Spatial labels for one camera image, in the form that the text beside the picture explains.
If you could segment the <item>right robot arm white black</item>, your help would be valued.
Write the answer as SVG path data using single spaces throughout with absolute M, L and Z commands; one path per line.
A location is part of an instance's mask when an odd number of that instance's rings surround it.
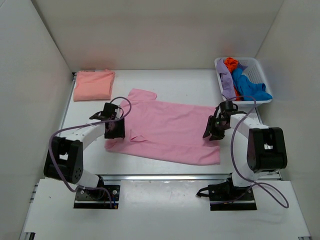
M 269 127 L 249 117 L 239 110 L 231 100 L 221 102 L 213 115 L 208 117 L 203 134 L 204 139 L 219 141 L 225 137 L 225 131 L 233 130 L 230 142 L 230 154 L 234 171 L 230 174 L 232 183 L 224 187 L 224 195 L 236 200 L 242 195 L 242 188 L 253 185 L 260 177 L 288 165 L 283 130 Z M 237 167 L 234 155 L 234 139 L 237 133 L 247 139 L 246 161 Z

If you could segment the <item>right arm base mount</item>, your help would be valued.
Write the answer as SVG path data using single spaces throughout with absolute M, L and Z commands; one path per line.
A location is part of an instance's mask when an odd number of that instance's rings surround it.
M 231 180 L 219 184 L 209 184 L 201 188 L 196 196 L 209 198 L 210 211 L 256 211 L 257 205 L 253 190 L 236 187 Z

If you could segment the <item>pink t shirt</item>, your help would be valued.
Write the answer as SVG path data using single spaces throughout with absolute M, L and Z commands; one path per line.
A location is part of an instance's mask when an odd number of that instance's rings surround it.
M 133 88 L 120 107 L 130 112 L 125 138 L 106 140 L 107 151 L 187 165 L 220 164 L 219 142 L 203 138 L 214 106 L 159 101 L 156 93 Z

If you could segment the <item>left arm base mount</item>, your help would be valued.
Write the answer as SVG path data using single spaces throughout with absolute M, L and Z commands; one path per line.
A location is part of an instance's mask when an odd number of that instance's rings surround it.
M 74 198 L 74 209 L 109 209 L 117 210 L 119 208 L 120 190 L 119 184 L 104 184 L 104 190 L 79 189 Z

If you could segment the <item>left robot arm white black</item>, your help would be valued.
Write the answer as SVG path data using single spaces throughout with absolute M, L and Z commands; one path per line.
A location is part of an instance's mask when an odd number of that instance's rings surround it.
M 98 175 L 84 170 L 84 150 L 101 136 L 105 139 L 123 139 L 124 111 L 118 105 L 105 103 L 103 110 L 93 114 L 85 125 L 72 129 L 65 137 L 53 137 L 43 174 L 60 180 L 58 168 L 68 184 L 87 188 L 87 193 L 93 199 L 99 199 L 104 195 L 105 187 Z

